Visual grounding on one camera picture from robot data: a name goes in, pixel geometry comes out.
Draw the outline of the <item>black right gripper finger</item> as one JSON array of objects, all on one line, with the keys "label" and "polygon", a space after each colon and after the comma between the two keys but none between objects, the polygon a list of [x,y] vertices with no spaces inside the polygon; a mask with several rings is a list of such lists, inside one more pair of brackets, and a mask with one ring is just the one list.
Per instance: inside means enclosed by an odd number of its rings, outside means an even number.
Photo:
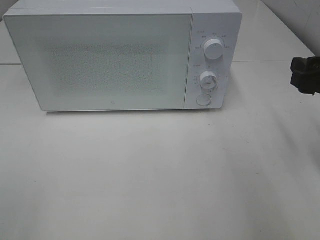
[{"label": "black right gripper finger", "polygon": [[320,93],[320,75],[293,73],[290,84],[302,94],[315,95]]},{"label": "black right gripper finger", "polygon": [[294,74],[299,75],[319,75],[320,74],[320,57],[295,57],[292,59],[290,66]]}]

